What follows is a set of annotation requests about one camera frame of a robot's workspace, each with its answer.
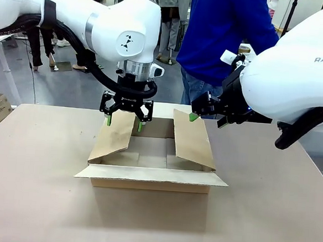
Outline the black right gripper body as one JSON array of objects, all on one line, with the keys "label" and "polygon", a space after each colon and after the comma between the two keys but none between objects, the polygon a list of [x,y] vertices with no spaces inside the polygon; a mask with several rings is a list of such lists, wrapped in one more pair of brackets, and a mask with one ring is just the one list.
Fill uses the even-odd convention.
[{"label": "black right gripper body", "polygon": [[226,79],[222,86],[222,94],[218,96],[221,100],[216,108],[217,115],[233,115],[234,123],[242,124],[243,122],[270,124],[273,120],[255,112],[246,102],[240,83],[240,73],[243,71],[244,65],[236,68]]}]

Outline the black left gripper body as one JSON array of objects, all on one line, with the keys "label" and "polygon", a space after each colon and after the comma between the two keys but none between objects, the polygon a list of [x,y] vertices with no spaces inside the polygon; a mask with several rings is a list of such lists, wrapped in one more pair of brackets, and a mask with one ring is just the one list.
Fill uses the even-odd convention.
[{"label": "black left gripper body", "polygon": [[153,80],[136,81],[136,78],[130,73],[118,76],[118,84],[124,90],[115,94],[115,104],[119,106],[118,109],[127,112],[152,114],[155,82]]}]

